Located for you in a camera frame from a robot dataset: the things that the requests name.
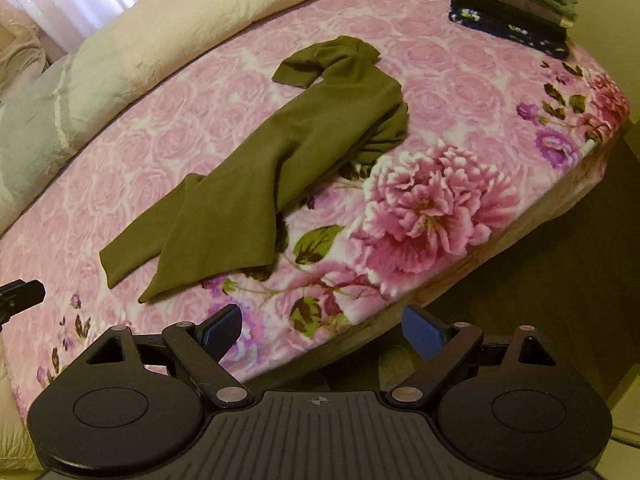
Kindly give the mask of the stack of green folded clothes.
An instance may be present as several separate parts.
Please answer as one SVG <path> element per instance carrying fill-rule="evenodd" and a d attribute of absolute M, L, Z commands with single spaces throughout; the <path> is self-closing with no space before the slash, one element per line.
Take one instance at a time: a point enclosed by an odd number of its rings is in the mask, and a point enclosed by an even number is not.
<path fill-rule="evenodd" d="M 577 0 L 450 0 L 450 21 L 565 61 Z"/>

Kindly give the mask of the grey and cream duvet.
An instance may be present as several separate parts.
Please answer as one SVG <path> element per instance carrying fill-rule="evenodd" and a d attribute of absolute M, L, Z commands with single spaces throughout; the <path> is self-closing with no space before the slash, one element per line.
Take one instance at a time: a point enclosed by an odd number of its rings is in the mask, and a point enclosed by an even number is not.
<path fill-rule="evenodd" d="M 1 107 L 7 229 L 122 110 L 262 18 L 306 0 L 140 0 Z"/>

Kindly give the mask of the olive green shirt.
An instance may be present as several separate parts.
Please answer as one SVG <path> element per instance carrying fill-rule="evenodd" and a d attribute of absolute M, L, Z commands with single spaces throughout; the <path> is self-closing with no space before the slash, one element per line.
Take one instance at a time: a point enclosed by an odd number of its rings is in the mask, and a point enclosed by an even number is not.
<path fill-rule="evenodd" d="M 300 89 L 212 172 L 187 174 L 100 252 L 108 287 L 157 261 L 147 302 L 276 258 L 277 218 L 346 164 L 373 166 L 407 136 L 400 83 L 367 42 L 339 36 L 281 62 L 273 81 Z"/>

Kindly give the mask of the beige crumpled pillow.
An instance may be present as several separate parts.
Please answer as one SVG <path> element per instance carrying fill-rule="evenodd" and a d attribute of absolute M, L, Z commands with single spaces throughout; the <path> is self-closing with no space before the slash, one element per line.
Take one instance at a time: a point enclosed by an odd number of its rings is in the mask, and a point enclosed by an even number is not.
<path fill-rule="evenodd" d="M 10 6 L 1 8 L 1 99 L 34 82 L 48 67 L 39 27 Z"/>

